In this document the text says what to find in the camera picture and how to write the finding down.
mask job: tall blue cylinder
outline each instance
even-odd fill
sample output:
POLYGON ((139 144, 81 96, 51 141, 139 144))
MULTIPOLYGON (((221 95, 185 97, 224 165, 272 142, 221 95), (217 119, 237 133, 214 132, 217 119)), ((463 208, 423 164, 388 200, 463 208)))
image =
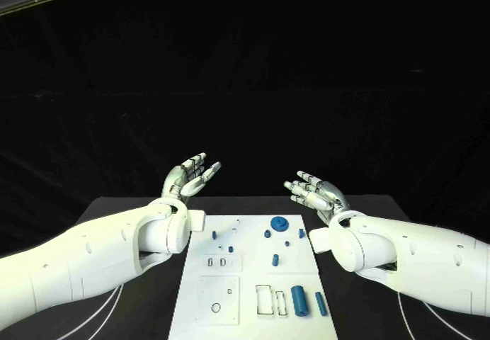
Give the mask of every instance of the tall blue cylinder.
POLYGON ((305 290, 300 285, 296 285, 292 288, 292 296, 293 296, 293 304, 295 304, 295 314, 299 317, 305 317, 309 315, 309 304, 308 299, 305 298, 305 290))
POLYGON ((322 298, 322 293, 316 292, 315 296, 318 297, 319 302, 319 308, 321 308, 321 314, 325 317, 328 315, 328 308, 325 307, 325 299, 322 298))

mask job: black backdrop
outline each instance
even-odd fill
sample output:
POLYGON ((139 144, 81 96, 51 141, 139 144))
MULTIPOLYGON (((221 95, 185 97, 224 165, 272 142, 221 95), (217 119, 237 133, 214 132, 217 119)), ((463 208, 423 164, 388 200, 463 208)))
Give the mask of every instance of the black backdrop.
POLYGON ((158 196, 199 152, 224 165, 202 196, 287 195, 305 170, 490 242, 476 9, 457 8, 472 22, 390 4, 227 18, 58 0, 0 17, 2 253, 60 234, 94 198, 158 196))

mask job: rectangular hole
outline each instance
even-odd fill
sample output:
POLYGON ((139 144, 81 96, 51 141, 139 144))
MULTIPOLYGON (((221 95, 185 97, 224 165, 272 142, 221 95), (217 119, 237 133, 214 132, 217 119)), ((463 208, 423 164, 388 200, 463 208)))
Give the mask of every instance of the rectangular hole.
POLYGON ((285 300, 285 292, 276 292, 276 299, 279 300, 279 314, 287 315, 286 312, 286 300, 285 300))
POLYGON ((257 313, 260 315, 273 315, 273 294, 270 285, 257 285, 257 313))

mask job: blue knob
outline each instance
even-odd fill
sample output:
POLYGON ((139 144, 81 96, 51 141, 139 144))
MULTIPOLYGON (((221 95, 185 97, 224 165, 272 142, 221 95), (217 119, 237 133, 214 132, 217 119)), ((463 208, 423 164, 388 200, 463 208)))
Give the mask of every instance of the blue knob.
POLYGON ((276 216, 272 219, 272 227, 277 232, 285 232, 289 229, 289 220, 282 216, 276 216))
POLYGON ((276 254, 273 257, 273 266, 277 267, 279 266, 279 255, 276 254))

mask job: blue round knob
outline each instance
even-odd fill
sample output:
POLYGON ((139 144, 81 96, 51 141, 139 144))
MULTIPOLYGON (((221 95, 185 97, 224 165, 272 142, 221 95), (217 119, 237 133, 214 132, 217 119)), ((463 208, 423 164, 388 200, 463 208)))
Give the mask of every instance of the blue round knob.
POLYGON ((289 229, 289 220, 282 216, 276 216, 272 219, 272 227, 277 232, 285 232, 289 229))

